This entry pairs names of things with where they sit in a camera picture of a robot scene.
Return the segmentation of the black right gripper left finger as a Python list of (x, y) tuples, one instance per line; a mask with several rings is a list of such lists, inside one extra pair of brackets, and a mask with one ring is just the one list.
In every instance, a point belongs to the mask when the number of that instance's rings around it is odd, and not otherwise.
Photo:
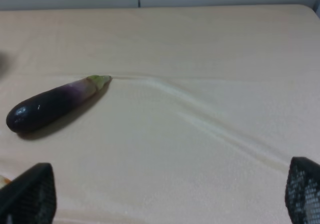
[(53, 167), (38, 163), (0, 189), (2, 224), (51, 224), (57, 210)]

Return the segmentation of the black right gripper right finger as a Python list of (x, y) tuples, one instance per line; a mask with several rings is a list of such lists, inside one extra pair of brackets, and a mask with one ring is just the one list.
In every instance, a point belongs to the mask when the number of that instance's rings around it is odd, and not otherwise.
[(319, 164), (306, 157), (292, 157), (284, 201), (293, 224), (320, 222)]

